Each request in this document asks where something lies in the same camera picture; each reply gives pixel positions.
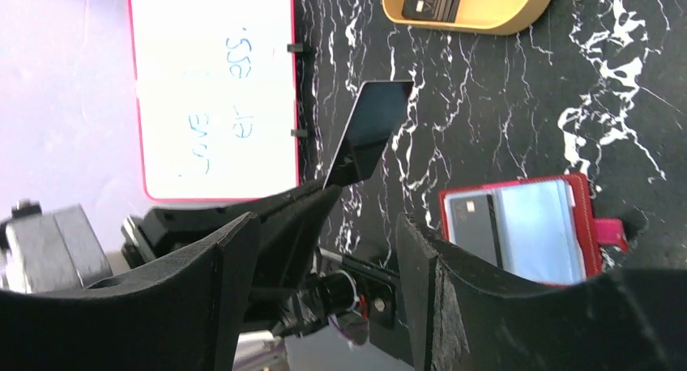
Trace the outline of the red card holder wallet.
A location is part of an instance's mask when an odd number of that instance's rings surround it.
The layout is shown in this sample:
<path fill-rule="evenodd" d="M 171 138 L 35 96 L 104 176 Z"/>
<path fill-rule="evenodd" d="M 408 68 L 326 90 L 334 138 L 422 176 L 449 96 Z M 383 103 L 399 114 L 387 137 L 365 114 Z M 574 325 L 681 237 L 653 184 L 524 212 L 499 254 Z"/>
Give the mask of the red card holder wallet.
<path fill-rule="evenodd" d="M 601 273 L 604 247 L 620 253 L 629 249 L 619 219 L 595 217 L 583 173 L 441 191 L 442 231 L 449 242 L 446 200 L 451 194 L 472 191 L 493 195 L 500 269 L 518 277 L 552 286 L 577 284 Z"/>

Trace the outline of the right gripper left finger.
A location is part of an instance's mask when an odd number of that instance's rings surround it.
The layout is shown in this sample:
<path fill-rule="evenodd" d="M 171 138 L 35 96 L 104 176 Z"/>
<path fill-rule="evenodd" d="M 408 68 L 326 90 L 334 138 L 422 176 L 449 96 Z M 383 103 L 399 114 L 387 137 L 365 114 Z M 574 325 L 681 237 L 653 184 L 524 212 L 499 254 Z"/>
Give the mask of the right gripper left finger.
<path fill-rule="evenodd" d="M 4 370 L 230 370 L 258 260 L 245 213 L 87 289 L 1 295 Z"/>

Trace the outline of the black VIP card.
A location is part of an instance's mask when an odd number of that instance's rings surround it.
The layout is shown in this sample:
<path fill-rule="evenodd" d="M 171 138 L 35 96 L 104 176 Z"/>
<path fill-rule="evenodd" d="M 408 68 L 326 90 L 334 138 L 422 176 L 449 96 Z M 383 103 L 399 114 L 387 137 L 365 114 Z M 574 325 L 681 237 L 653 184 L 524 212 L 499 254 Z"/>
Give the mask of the black VIP card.
<path fill-rule="evenodd" d="M 346 187 L 372 177 L 387 142 L 407 111 L 411 79 L 362 83 L 324 186 Z"/>
<path fill-rule="evenodd" d="M 450 242 L 503 268 L 493 195 L 480 191 L 451 194 L 446 209 Z"/>

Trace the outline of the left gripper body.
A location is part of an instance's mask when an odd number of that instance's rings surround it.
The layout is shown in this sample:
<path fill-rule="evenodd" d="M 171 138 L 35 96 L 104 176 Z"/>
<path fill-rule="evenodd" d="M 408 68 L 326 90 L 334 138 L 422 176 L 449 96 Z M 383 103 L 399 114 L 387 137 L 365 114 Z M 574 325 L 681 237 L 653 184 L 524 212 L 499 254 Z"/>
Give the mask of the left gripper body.
<path fill-rule="evenodd" d="M 152 208 L 128 248 L 154 258 L 126 275 L 120 309 L 144 315 L 272 315 L 310 271 L 341 189 L 310 181 L 227 207 Z"/>

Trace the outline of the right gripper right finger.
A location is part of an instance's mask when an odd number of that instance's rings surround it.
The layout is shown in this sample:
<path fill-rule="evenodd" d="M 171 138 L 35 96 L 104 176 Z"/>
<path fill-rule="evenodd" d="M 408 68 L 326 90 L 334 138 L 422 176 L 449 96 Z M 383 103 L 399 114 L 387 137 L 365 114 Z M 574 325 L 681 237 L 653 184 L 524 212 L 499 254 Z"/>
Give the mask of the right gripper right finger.
<path fill-rule="evenodd" d="M 418 370 L 683 370 L 686 273 L 615 269 L 560 288 L 503 271 L 412 217 L 396 252 Z"/>

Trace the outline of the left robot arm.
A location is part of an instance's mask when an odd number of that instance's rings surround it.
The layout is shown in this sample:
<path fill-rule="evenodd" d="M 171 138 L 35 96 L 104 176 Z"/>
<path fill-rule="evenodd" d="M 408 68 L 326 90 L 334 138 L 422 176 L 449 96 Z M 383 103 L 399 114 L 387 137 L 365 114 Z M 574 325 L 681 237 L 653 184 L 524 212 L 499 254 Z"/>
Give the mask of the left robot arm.
<path fill-rule="evenodd" d="M 354 282 L 341 273 L 318 277 L 307 271 L 307 258 L 316 254 L 317 235 L 339 193 L 336 186 L 311 181 L 227 207 L 153 208 L 124 226 L 123 250 L 134 268 L 134 281 L 139 282 L 154 271 L 154 260 L 253 213 L 261 230 L 256 237 L 258 260 L 249 311 L 268 316 L 287 309 L 308 317 L 340 313 L 356 303 Z M 157 278 L 146 291 L 125 294 L 80 206 L 46 214 L 36 203 L 14 209 L 1 224 L 1 271 L 13 292 L 86 292 L 103 284 L 116 292 L 113 308 L 120 313 L 185 316 L 208 307 L 208 280 L 169 267 L 157 269 Z"/>

